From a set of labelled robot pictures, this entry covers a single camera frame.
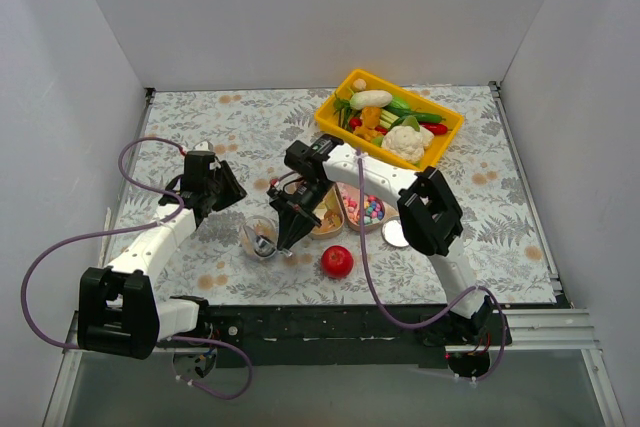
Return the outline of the beige tray gummy candies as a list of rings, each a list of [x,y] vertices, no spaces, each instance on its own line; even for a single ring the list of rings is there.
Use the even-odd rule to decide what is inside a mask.
[[[345,219],[340,207],[341,198],[336,186],[333,186],[314,210],[314,215],[321,221],[309,234],[313,240],[336,237],[343,230]]]

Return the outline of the clear glass jar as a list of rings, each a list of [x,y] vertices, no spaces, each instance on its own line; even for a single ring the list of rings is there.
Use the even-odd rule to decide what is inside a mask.
[[[262,262],[272,258],[276,250],[277,231],[268,218],[248,217],[239,229],[240,244],[252,261]]]

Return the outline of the pink tray colourful candies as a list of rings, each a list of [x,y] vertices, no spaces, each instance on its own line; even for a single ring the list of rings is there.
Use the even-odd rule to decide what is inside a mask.
[[[366,232],[382,227],[383,221],[387,218],[387,207],[381,199],[365,194],[363,201],[360,201],[360,191],[356,187],[344,183],[337,183],[336,186],[340,206],[349,228],[358,231],[360,220],[363,220]]]

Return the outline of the silver jar lid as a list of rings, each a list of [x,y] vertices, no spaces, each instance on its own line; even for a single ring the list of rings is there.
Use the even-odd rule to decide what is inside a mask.
[[[402,225],[398,217],[392,217],[384,223],[381,229],[381,235],[387,244],[395,248],[406,248],[409,246],[409,242],[404,237]]]

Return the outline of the metal scoop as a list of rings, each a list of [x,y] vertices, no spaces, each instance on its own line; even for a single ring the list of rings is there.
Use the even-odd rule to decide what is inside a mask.
[[[287,249],[278,249],[276,243],[264,235],[256,235],[250,240],[253,253],[260,260],[270,259],[280,255],[286,258],[293,256],[293,253]]]

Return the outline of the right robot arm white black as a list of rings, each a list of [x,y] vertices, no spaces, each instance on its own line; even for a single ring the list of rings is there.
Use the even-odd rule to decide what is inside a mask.
[[[286,149],[284,163],[299,180],[292,193],[278,185],[268,190],[269,204],[278,214],[278,251],[290,250],[319,225],[314,211],[335,184],[353,186],[396,207],[405,240],[427,257],[447,298],[442,311],[418,323],[398,320],[384,305],[378,307],[382,315],[406,330],[425,329],[449,317],[454,336],[464,344],[486,336],[487,319],[501,307],[495,295],[477,282],[464,251],[462,209],[438,169],[394,167],[329,134],[312,145],[295,141]]]

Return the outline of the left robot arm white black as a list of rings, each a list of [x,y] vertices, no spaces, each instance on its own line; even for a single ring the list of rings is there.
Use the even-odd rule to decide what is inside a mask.
[[[168,261],[200,224],[246,197],[228,163],[209,142],[184,157],[183,173],[166,186],[156,225],[141,232],[104,268],[89,268],[79,286],[77,340],[84,350],[147,358],[156,344],[179,334],[193,347],[213,333],[202,312],[208,302],[194,296],[159,302],[154,285]]]

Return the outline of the red apple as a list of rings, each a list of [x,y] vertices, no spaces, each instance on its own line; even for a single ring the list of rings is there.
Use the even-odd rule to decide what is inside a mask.
[[[321,256],[323,272],[334,279],[347,277],[353,270],[354,259],[348,249],[340,245],[328,247]]]

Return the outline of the yellow plastic bin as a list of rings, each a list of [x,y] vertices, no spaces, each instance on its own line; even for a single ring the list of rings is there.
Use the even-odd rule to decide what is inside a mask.
[[[352,84],[358,79],[363,79],[367,86],[373,90],[385,90],[399,97],[406,101],[415,111],[440,115],[442,124],[447,127],[448,132],[443,135],[436,135],[431,146],[426,149],[425,155],[417,163],[408,163],[400,157],[386,152],[381,147],[376,147],[371,142],[366,142],[355,134],[350,133],[342,127],[341,122],[345,117],[336,110],[336,106],[338,98],[348,100],[351,97]],[[381,161],[413,170],[423,170],[428,166],[435,167],[464,123],[464,117],[461,114],[362,69],[355,69],[346,77],[330,98],[316,110],[314,118],[323,132],[342,138],[346,143],[360,148]]]

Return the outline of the orange yellow pepper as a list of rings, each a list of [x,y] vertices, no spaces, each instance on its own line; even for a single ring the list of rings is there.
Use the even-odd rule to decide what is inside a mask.
[[[380,135],[377,127],[380,123],[382,109],[379,107],[365,107],[360,114],[361,124],[354,128],[354,134],[366,141],[372,141]]]

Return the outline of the white eggplant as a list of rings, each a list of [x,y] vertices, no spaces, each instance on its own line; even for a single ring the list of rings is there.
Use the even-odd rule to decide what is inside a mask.
[[[356,92],[349,100],[352,109],[360,111],[367,107],[384,108],[393,101],[391,93],[384,90],[365,90]]]

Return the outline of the white cauliflower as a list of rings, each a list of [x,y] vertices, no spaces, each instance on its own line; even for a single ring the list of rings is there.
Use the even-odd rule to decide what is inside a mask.
[[[434,134],[422,126],[415,130],[409,125],[398,125],[383,137],[381,148],[410,164],[417,164],[433,140]]]

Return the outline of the small beige mushroom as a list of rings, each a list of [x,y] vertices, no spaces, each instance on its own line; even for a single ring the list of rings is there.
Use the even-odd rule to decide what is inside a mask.
[[[363,91],[367,88],[367,83],[364,79],[358,78],[352,83],[352,88],[355,91]]]

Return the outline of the green cucumber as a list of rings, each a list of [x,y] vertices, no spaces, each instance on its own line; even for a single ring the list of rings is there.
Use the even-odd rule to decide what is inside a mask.
[[[445,118],[442,117],[441,115],[427,113],[427,112],[412,111],[407,109],[395,108],[391,106],[386,107],[385,110],[399,118],[403,118],[406,116],[413,116],[419,123],[423,123],[423,122],[441,123],[445,120]]]

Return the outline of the red chili pepper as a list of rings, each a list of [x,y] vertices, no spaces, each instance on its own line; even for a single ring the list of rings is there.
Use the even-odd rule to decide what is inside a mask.
[[[449,129],[440,123],[421,123],[421,126],[431,132],[435,136],[446,135],[449,132]]]

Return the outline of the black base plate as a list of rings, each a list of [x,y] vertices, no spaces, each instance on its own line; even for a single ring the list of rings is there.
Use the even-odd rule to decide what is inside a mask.
[[[473,319],[436,315],[440,305],[221,306],[205,308],[203,334],[216,348],[220,368],[243,366],[241,349],[255,366],[415,364],[445,369],[450,358],[484,361],[511,344],[504,315],[485,303]]]

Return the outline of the aluminium rail frame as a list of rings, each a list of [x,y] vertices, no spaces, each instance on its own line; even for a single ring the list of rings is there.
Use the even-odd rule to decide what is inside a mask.
[[[532,352],[579,352],[580,361],[586,369],[586,377],[581,380],[591,392],[593,399],[589,405],[595,405],[602,421],[599,426],[625,426],[615,393],[604,363],[600,340],[593,326],[588,309],[574,308],[566,297],[556,262],[550,250],[538,209],[533,200],[532,191],[516,148],[514,136],[509,125],[506,108],[502,99],[500,81],[490,81],[489,89],[492,105],[498,112],[501,129],[507,139],[510,155],[516,166],[519,182],[522,184],[526,204],[535,224],[538,241],[541,244],[546,268],[554,288],[557,304],[504,304],[505,316],[514,322],[515,341],[509,350],[531,354]],[[63,426],[71,419],[71,400],[76,386],[80,385],[79,372],[82,364],[81,353],[63,355],[62,366],[49,401],[43,426]]]

